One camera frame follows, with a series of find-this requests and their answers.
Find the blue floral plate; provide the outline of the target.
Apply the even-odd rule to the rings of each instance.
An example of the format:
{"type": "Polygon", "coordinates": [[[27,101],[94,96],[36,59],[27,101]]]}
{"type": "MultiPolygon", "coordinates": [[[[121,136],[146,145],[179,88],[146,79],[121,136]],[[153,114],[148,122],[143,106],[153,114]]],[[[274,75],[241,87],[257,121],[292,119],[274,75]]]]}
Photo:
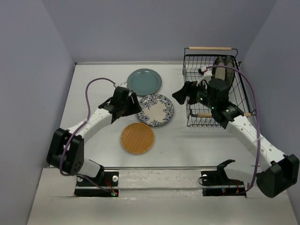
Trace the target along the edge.
{"type": "Polygon", "coordinates": [[[168,123],[174,115],[171,100],[161,94],[152,94],[139,100],[141,111],[137,114],[139,120],[151,127],[159,127],[168,123]]]}

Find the teal plate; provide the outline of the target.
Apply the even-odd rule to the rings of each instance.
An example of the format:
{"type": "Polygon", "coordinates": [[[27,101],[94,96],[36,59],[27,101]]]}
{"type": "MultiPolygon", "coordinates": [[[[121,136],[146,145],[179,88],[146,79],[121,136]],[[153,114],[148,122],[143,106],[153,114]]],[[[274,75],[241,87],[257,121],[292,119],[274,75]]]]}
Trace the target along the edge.
{"type": "Polygon", "coordinates": [[[160,74],[149,68],[133,71],[127,78],[127,88],[138,96],[155,94],[162,86],[160,74]]]}

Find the small black striped plate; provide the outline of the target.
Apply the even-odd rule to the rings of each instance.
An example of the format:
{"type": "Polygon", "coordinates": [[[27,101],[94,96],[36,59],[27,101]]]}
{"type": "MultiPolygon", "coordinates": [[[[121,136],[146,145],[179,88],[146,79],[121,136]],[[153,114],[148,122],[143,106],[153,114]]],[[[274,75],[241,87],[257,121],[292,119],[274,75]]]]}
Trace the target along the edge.
{"type": "MultiPolygon", "coordinates": [[[[224,66],[225,65],[224,58],[221,57],[221,56],[218,56],[215,59],[213,65],[214,66],[224,66]]],[[[214,67],[212,69],[212,78],[225,80],[225,74],[226,74],[226,68],[225,67],[214,67]]]]}

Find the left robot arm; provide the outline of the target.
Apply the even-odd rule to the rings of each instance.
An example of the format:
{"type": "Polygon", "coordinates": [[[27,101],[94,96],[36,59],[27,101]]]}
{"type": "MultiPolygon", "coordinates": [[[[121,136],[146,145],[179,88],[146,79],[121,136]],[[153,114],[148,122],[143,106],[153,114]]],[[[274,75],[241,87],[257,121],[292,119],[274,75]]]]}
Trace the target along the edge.
{"type": "Polygon", "coordinates": [[[113,124],[117,119],[141,111],[137,95],[132,90],[117,87],[113,96],[98,106],[95,112],[88,112],[87,119],[68,128],[58,128],[52,137],[46,157],[66,176],[79,176],[99,185],[104,179],[104,167],[85,158],[84,146],[97,132],[113,124]]]}

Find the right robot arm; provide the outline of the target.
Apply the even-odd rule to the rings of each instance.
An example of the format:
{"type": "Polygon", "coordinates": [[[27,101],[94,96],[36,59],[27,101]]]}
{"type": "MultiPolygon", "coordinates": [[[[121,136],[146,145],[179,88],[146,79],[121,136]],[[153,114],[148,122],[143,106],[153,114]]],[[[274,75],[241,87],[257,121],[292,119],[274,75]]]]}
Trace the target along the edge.
{"type": "Polygon", "coordinates": [[[248,188],[256,184],[265,196],[274,198],[297,183],[300,160],[277,149],[261,135],[259,127],[253,126],[245,113],[230,102],[224,80],[212,78],[206,85],[203,81],[187,81],[172,97],[180,105],[200,103],[209,108],[212,118],[255,157],[248,188]]]}

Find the woven bamboo plate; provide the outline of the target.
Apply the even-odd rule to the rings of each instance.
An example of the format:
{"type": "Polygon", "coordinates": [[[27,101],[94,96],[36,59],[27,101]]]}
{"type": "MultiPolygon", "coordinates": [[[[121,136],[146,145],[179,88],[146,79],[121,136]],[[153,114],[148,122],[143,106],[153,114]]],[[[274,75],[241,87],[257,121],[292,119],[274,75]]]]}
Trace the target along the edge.
{"type": "Polygon", "coordinates": [[[137,122],[124,128],[120,141],[122,147],[127,152],[143,154],[152,147],[155,141],[155,135],[148,125],[137,122]]]}

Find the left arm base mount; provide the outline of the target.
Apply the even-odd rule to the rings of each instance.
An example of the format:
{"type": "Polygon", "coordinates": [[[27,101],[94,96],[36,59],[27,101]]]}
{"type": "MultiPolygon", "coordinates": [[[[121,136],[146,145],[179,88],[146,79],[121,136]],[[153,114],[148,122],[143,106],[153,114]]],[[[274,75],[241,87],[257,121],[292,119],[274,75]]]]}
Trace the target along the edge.
{"type": "Polygon", "coordinates": [[[119,171],[105,171],[104,177],[96,178],[77,177],[74,195],[77,197],[118,197],[119,171]]]}

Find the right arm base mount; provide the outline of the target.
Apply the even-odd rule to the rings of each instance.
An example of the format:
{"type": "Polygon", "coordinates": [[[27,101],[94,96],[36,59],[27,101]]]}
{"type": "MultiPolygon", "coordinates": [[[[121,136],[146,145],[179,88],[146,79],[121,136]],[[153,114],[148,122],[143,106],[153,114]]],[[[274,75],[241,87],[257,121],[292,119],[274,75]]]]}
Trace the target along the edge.
{"type": "Polygon", "coordinates": [[[235,162],[228,159],[219,165],[216,170],[201,171],[198,183],[202,185],[202,195],[206,196],[244,196],[246,189],[240,180],[232,180],[225,174],[224,168],[235,162]]]}

